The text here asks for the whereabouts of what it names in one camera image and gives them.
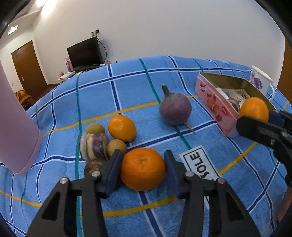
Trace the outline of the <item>person's right hand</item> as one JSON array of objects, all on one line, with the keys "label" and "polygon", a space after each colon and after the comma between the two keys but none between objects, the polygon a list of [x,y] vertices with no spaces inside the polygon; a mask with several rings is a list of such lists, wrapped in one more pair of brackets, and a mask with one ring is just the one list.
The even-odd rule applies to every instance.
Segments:
[{"label": "person's right hand", "polygon": [[281,206],[277,212],[277,226],[283,220],[292,200],[292,188],[288,188],[285,192],[284,198],[281,202]]}]

